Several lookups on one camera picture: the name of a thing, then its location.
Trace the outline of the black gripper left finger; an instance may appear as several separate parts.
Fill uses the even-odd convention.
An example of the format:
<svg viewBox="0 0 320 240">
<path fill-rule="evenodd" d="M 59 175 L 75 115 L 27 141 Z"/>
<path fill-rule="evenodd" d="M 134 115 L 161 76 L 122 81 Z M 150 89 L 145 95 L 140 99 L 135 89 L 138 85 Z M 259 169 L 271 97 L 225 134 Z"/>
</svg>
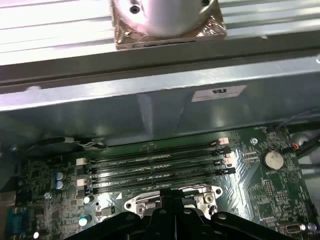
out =
<svg viewBox="0 0 320 240">
<path fill-rule="evenodd" d="M 160 190 L 161 207 L 140 217 L 125 211 L 70 237 L 69 240 L 173 240 L 176 230 L 177 191 Z"/>
</svg>

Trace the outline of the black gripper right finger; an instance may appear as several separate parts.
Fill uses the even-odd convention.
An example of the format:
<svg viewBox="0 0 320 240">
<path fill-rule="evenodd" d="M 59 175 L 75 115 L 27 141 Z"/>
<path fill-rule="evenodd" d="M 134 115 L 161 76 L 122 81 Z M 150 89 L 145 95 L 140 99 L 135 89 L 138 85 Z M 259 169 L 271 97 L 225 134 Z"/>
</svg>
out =
<svg viewBox="0 0 320 240">
<path fill-rule="evenodd" d="M 285 235 L 228 212 L 217 212 L 210 219 L 195 209 L 185 208 L 184 193 L 174 191 L 178 240 L 284 240 Z"/>
</svg>

